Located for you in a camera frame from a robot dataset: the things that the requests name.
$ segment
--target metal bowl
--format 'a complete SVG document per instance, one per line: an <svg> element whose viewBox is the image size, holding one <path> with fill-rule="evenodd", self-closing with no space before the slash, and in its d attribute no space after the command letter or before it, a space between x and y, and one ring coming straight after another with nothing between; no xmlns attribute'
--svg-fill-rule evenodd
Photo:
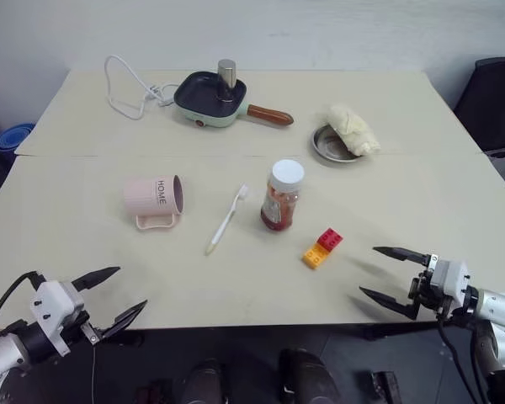
<svg viewBox="0 0 505 404"><path fill-rule="evenodd" d="M359 158L348 150L330 125L325 125L314 132L311 140L314 150L331 162L355 162Z"/></svg>

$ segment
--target floor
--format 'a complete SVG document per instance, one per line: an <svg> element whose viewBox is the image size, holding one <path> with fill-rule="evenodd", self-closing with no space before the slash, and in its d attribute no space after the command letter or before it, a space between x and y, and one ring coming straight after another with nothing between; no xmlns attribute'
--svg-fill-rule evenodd
<svg viewBox="0 0 505 404"><path fill-rule="evenodd" d="M469 332L454 328L446 332L470 376ZM368 376L381 370L395 372L404 404L470 402L450 352L435 330L368 341L352 326L154 330L146 333L140 347L100 345L94 400L132 404L137 388L157 379L171 380L174 393L179 394L189 370L202 359L216 357L230 375L233 402L274 404L278 402L277 359L283 348L305 348L318 355L346 403L383 402L371 395ZM92 347L79 343L64 359L49 361L24 377L24 385L34 396L40 394L34 402L90 403L92 365Z"/></svg>

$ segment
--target mini frying pan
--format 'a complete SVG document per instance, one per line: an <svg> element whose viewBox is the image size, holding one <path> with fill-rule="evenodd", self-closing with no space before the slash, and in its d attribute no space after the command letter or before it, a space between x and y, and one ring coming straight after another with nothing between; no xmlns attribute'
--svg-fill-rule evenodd
<svg viewBox="0 0 505 404"><path fill-rule="evenodd" d="M213 72L195 72L188 76L174 93L174 103L180 112L198 126L223 128L238 115L250 115L276 125L294 122L285 112L265 109L243 101L247 87L234 79L233 87L225 85L221 97L221 75Z"/></svg>

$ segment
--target pink cup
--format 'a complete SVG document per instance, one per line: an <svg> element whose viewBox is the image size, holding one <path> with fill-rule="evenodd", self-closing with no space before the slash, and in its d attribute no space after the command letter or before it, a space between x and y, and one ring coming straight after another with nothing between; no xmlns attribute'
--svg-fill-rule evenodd
<svg viewBox="0 0 505 404"><path fill-rule="evenodd" d="M125 185L124 199L125 208L141 230L172 227L183 210L182 184L177 175L130 181Z"/></svg>

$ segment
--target white table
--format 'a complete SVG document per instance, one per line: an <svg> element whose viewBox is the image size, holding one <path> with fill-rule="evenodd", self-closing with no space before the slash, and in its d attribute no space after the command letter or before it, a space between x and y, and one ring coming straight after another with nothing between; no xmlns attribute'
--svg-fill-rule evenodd
<svg viewBox="0 0 505 404"><path fill-rule="evenodd" d="M180 83L187 72L143 72L149 83ZM198 128L174 106L155 104L140 121L106 103L102 72L72 72L35 130L17 150L31 156L270 156L301 155L331 104L355 109L375 131L382 154L475 154L476 143L420 72L239 72L252 104L290 112L278 129L238 119ZM136 104L143 90L113 74L113 95Z"/></svg>
<svg viewBox="0 0 505 404"><path fill-rule="evenodd" d="M272 157L19 157L0 191L0 295L27 270L74 279L120 265L83 292L96 324L144 298L135 327L404 321L358 286L404 300L421 268L373 252L378 245L464 259L474 285L505 290L505 184L485 156L298 160L306 181L295 224L272 233L259 219ZM140 232L121 189L159 173L181 176L183 217L170 231ZM206 257L240 183L251 194ZM300 256L329 226L344 241L312 271ZM30 293L12 296L0 326L30 318Z"/></svg>
<svg viewBox="0 0 505 404"><path fill-rule="evenodd" d="M185 72L145 72L148 82L179 82ZM240 72L250 101L287 110L275 129L245 120L197 128L174 107L141 121L113 112L104 76L74 72L18 149L0 191L0 295L21 273L74 279L120 265L83 292L95 324L145 298L135 327L398 322L359 285L407 297L421 269L376 252L408 247L465 260L475 286L505 291L505 183L422 73ZM114 78L116 96L142 91ZM383 146L356 163L324 162L310 146L322 111L343 102L361 113ZM272 164L293 157L306 170L295 224L282 233L259 220ZM178 174L184 213L169 231L136 230L121 190L129 178ZM207 242L241 183L240 204L221 244ZM345 238L317 271L303 252L328 227ZM31 318L28 285L13 294L0 326ZM420 319L431 319L424 312Z"/></svg>

